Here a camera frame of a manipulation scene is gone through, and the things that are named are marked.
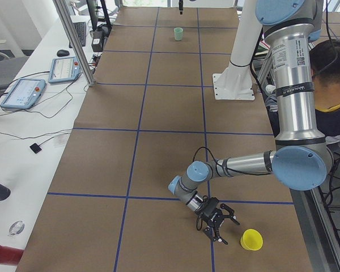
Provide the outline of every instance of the tablet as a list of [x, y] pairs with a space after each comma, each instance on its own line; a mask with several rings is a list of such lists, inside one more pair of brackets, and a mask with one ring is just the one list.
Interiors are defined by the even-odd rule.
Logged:
[[72, 82], [80, 73], [76, 57], [55, 58], [49, 73], [49, 83]]
[[45, 88], [45, 80], [21, 78], [11, 88], [1, 103], [2, 108], [28, 109], [41, 96]]

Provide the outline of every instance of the green cup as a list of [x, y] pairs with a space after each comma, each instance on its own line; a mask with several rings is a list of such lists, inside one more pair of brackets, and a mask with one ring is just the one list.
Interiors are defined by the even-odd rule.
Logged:
[[181, 27], [176, 27], [174, 28], [174, 36], [176, 41], [181, 41], [182, 40], [182, 34], [184, 30]]

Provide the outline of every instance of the man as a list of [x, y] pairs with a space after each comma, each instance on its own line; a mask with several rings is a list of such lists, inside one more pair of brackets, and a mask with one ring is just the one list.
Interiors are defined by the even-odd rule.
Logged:
[[[316, 124], [325, 134], [326, 143], [340, 141], [340, 40], [332, 40], [338, 52], [337, 60], [322, 72], [326, 65], [335, 59], [335, 51], [329, 40], [323, 41], [310, 50], [311, 74], [314, 84]], [[273, 134], [279, 134], [277, 99], [275, 94], [266, 101]]]

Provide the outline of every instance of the grid line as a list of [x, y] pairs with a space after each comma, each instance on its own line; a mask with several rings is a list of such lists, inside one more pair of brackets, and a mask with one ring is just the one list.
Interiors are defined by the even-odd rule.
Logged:
[[[177, 130], [147, 130], [147, 129], [111, 129], [107, 127], [74, 127], [73, 130], [104, 130], [104, 131], [132, 131], [132, 132], [148, 132], [148, 133], [193, 133], [203, 134], [204, 131], [177, 131]], [[224, 135], [250, 135], [250, 136], [273, 136], [272, 133], [245, 133], [245, 132], [216, 132], [207, 131], [206, 134], [224, 134]]]
[[158, 8], [157, 13], [156, 13], [156, 21], [155, 21], [154, 35], [153, 35], [153, 37], [152, 37], [152, 45], [151, 45], [150, 59], [149, 59], [149, 61], [148, 61], [147, 75], [146, 75], [146, 81], [145, 81], [144, 92], [143, 92], [143, 97], [142, 97], [142, 105], [141, 105], [141, 111], [140, 111], [139, 122], [138, 122], [138, 127], [137, 127], [136, 140], [135, 140], [135, 147], [134, 147], [134, 153], [133, 153], [133, 157], [132, 157], [131, 171], [130, 171], [130, 177], [129, 177], [129, 182], [128, 182], [128, 186], [127, 186], [126, 199], [125, 199], [125, 206], [124, 206], [124, 212], [123, 212], [123, 215], [122, 215], [121, 229], [120, 229], [120, 235], [119, 235], [119, 237], [118, 237], [118, 245], [117, 245], [116, 259], [115, 259], [115, 262], [114, 262], [113, 272], [116, 272], [116, 271], [117, 271], [118, 258], [119, 258], [119, 256], [120, 256], [122, 235], [123, 235], [123, 232], [124, 232], [126, 211], [127, 211], [127, 205], [128, 205], [129, 194], [130, 194], [130, 188], [131, 188], [131, 180], [132, 180], [132, 175], [133, 175], [133, 170], [134, 170], [134, 164], [135, 164], [135, 158], [136, 158], [136, 150], [137, 150], [137, 145], [138, 145], [138, 138], [139, 138], [139, 134], [140, 134], [141, 117], [142, 117], [142, 113], [143, 113], [143, 106], [144, 106], [144, 104], [145, 104], [145, 97], [146, 97], [146, 89], [147, 89], [148, 75], [149, 75], [149, 73], [150, 73], [151, 57], [152, 57], [152, 50], [153, 50], [153, 48], [154, 48], [155, 35], [156, 35], [156, 25], [157, 25], [157, 22], [158, 22], [159, 10], [160, 10], [160, 8]]
[[[201, 79], [201, 86], [203, 86], [202, 47], [201, 47], [200, 27], [199, 27], [199, 8], [197, 8], [197, 24], [198, 24], [200, 79]], [[204, 124], [204, 143], [205, 143], [205, 147], [208, 148], [208, 142], [207, 142], [207, 136], [206, 136], [205, 98], [204, 98], [204, 88], [203, 87], [202, 87], [202, 108], [203, 108], [203, 124]], [[208, 161], [207, 150], [205, 151], [205, 160]], [[210, 181], [207, 181], [207, 191], [208, 191], [208, 196], [211, 196]], [[214, 245], [213, 245], [212, 241], [210, 242], [210, 259], [211, 259], [211, 271], [215, 272]]]
[[200, 86], [200, 85], [171, 85], [171, 84], [136, 84], [136, 83], [133, 83], [133, 84], [128, 84], [128, 83], [103, 83], [103, 82], [97, 82], [98, 85], [119, 85], [119, 86], [162, 86], [162, 87], [204, 87], [204, 88], [212, 88], [213, 86], [208, 86], [208, 85], [205, 85], [205, 86]]
[[[119, 53], [151, 53], [151, 51], [137, 51], [137, 50], [103, 50], [103, 52], [119, 52]], [[199, 54], [198, 52], [173, 52], [173, 51], [153, 51], [152, 53], [163, 54]], [[202, 53], [206, 55], [231, 55], [230, 53]]]
[[[166, 25], [163, 25], [163, 26], [155, 26], [155, 27], [152, 27], [150, 25], [124, 25], [124, 24], [114, 24], [113, 26], [119, 26], [119, 27], [148, 27], [148, 28], [174, 28], [174, 27], [177, 27], [176, 25], [173, 25], [173, 26], [166, 26]], [[215, 29], [238, 29], [237, 27], [200, 27], [200, 26], [197, 26], [197, 27], [183, 27], [183, 28], [200, 28], [200, 29], [204, 29], [204, 28], [215, 28]]]
[[[59, 193], [48, 192], [50, 196], [63, 196], [63, 197], [98, 197], [98, 198], [120, 198], [120, 199], [140, 199], [140, 200], [158, 200], [158, 201], [180, 201], [178, 198], [172, 197], [140, 197], [135, 195], [106, 195], [106, 194], [77, 194], [77, 193]], [[243, 203], [243, 204], [266, 204], [266, 205], [293, 205], [289, 201], [251, 201], [251, 200], [230, 200], [220, 199], [219, 202], [224, 203]]]

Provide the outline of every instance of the table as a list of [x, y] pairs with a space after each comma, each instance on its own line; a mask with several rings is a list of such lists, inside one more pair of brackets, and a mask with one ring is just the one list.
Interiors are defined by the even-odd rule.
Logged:
[[[167, 189], [199, 146], [217, 158], [275, 149], [260, 94], [214, 99], [211, 75], [228, 65], [238, 23], [232, 8], [120, 10], [18, 272], [312, 271], [275, 177], [199, 187], [236, 211], [241, 225], [220, 230], [228, 246], [196, 231], [194, 213]], [[241, 248], [247, 228], [262, 233], [262, 250]]]
[[[73, 16], [72, 19], [74, 22], [87, 22], [89, 16]], [[83, 50], [88, 61], [93, 55], [91, 41], [90, 35], [87, 35], [86, 47]], [[52, 59], [57, 58], [56, 53], [59, 49], [67, 49], [71, 56], [74, 55], [73, 50], [69, 49], [69, 42], [62, 24], [60, 20], [57, 20], [16, 78], [39, 71], [49, 71]], [[48, 74], [35, 77], [48, 81]], [[84, 76], [81, 76], [67, 89], [70, 95], [63, 91], [68, 84], [47, 83], [39, 102], [58, 95], [31, 109], [46, 116], [52, 116], [72, 96], [72, 101], [53, 118], [45, 118], [38, 113], [28, 112], [0, 116], [0, 131], [20, 137], [34, 137], [63, 129], [69, 129], [63, 131], [69, 133], [86, 95], [87, 82]], [[35, 142], [42, 143], [59, 134], [26, 140], [0, 134], [0, 183], [11, 189], [9, 198], [0, 202], [1, 245], [20, 249], [26, 247], [69, 135], [65, 134], [47, 141], [38, 154], [34, 154], [29, 146]], [[25, 224], [24, 231], [19, 235], [8, 236], [10, 226], [19, 220]], [[0, 271], [15, 271], [15, 267], [0, 265]]]

